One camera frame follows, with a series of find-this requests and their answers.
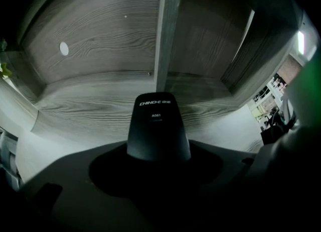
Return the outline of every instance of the round hole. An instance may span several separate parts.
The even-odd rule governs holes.
[[[67,56],[69,53],[68,45],[65,42],[61,42],[59,45],[60,52],[63,56]]]

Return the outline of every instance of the light fixture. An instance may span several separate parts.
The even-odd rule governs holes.
[[[299,52],[300,54],[304,54],[304,34],[301,31],[299,31],[297,33],[297,38],[299,41]]]
[[[65,42],[61,42],[59,45],[60,52],[63,56],[67,56],[69,53],[68,45]]]

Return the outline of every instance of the green plant leaf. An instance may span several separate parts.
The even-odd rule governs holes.
[[[4,38],[0,40],[0,52],[4,52],[5,49],[7,48],[7,42],[5,41]]]
[[[7,69],[7,64],[6,63],[1,63],[1,69],[2,72],[0,72],[2,74],[2,76],[11,76],[12,72],[10,70]]]

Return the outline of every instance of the black device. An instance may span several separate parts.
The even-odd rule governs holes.
[[[127,153],[145,161],[185,162],[191,158],[180,111],[171,93],[147,93],[137,97]]]

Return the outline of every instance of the ceiling light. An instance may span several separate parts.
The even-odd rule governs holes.
[[[297,38],[299,41],[299,52],[300,54],[304,54],[304,34],[301,31],[299,31],[297,33]]]

